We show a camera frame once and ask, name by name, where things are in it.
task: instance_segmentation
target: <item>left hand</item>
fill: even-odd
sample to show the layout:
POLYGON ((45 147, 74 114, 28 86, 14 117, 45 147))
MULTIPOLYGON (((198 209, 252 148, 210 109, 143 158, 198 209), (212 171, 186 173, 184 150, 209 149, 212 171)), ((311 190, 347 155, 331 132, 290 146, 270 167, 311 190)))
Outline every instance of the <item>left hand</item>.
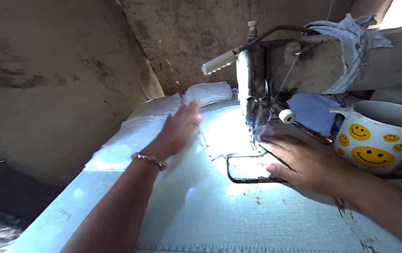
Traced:
POLYGON ((200 105, 201 103, 198 101, 189 105, 184 104, 174 116, 168 115, 161 132, 141 153, 164 161, 181 151, 192 139, 195 130, 201 123, 200 105))

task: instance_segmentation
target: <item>mug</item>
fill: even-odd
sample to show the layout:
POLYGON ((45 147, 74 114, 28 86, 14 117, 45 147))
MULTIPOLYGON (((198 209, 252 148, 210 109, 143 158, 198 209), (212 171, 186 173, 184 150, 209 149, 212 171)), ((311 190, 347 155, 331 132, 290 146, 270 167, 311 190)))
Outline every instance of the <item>mug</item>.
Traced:
POLYGON ((329 111, 345 117, 333 147, 348 163, 386 174, 402 162, 401 104, 364 100, 329 111))

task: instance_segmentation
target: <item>table surface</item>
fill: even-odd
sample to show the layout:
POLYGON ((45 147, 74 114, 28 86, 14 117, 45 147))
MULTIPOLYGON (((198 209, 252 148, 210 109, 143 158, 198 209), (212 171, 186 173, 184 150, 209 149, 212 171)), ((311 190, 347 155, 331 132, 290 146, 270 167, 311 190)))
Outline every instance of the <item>table surface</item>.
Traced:
MULTIPOLYGON (((317 145, 299 130, 293 134, 317 145)), ((402 252, 400 239, 347 201, 290 184, 231 182, 225 159, 211 161, 199 137, 177 156, 177 164, 154 187, 141 247, 220 244, 283 252, 402 252)), ((10 252, 59 252, 121 173, 82 171, 10 252)), ((402 187, 402 180, 392 182, 402 187)))

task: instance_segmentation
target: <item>bracelet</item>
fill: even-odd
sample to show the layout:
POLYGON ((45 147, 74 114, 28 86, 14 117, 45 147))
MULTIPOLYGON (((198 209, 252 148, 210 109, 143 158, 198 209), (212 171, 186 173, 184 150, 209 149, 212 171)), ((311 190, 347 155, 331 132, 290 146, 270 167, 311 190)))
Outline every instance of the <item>bracelet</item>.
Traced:
POLYGON ((158 165, 159 170, 161 170, 161 171, 167 168, 166 162, 161 162, 161 161, 159 161, 159 159, 155 158, 154 156, 147 156, 147 155, 143 155, 143 154, 140 154, 137 152, 137 153, 134 153, 131 155, 131 159, 133 159, 135 157, 137 157, 139 159, 150 161, 150 162, 158 165))

